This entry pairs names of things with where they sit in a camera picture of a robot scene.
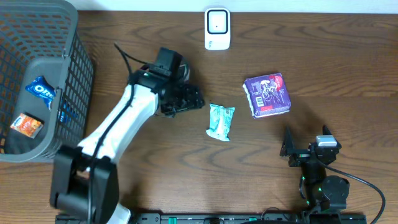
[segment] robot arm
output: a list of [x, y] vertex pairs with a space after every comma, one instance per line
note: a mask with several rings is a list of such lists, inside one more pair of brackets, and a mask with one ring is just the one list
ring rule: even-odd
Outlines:
[[[121, 53], [127, 62], [129, 55]], [[204, 105], [198, 87], [186, 82], [188, 77], [189, 66], [182, 56], [165, 48], [160, 49], [154, 64], [130, 71], [120, 102], [103, 123], [78, 147], [61, 146], [57, 152], [51, 206], [92, 223], [127, 223], [131, 213], [118, 203], [116, 164], [158, 108], [165, 116], [174, 117]]]

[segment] blue snack package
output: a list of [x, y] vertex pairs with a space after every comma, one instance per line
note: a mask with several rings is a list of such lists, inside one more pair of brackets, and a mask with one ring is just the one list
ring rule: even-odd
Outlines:
[[229, 141], [228, 133], [232, 123], [235, 108], [210, 103], [210, 128], [207, 135], [220, 141]]
[[55, 97], [55, 90], [45, 81], [43, 76], [37, 77], [31, 84], [25, 87], [25, 90], [43, 99], [45, 105], [51, 111], [51, 102]]

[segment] barcode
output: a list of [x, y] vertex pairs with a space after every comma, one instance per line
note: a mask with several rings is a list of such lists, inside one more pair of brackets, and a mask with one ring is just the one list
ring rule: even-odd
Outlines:
[[261, 96], [256, 97], [256, 101], [257, 101], [257, 106], [264, 106], [264, 103], [262, 102]]

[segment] wood grain surface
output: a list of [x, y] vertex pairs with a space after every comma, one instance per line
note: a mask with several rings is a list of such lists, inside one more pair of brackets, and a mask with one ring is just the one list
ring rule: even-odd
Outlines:
[[[279, 157], [284, 127], [306, 147], [327, 124], [343, 146], [333, 167], [377, 185], [387, 198], [380, 223], [398, 223], [398, 15], [233, 13], [231, 47], [207, 51], [203, 13], [79, 13], [80, 37], [96, 63], [87, 134], [126, 86], [113, 42], [150, 62], [161, 46], [178, 51], [206, 100], [201, 110], [143, 125], [119, 164], [125, 206], [165, 213], [303, 209], [300, 169]], [[291, 112], [255, 120], [243, 81], [274, 72], [284, 76]], [[205, 134], [208, 103], [236, 108], [230, 142]], [[50, 164], [0, 164], [0, 223], [53, 223], [51, 174]], [[349, 181], [346, 211], [370, 222], [380, 196]]]

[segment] light blue packet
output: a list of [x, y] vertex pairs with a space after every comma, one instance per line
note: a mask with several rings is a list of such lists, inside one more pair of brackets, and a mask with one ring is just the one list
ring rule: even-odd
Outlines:
[[228, 133], [234, 111], [235, 108], [210, 103], [210, 128], [206, 130], [207, 135], [221, 141], [229, 141]]

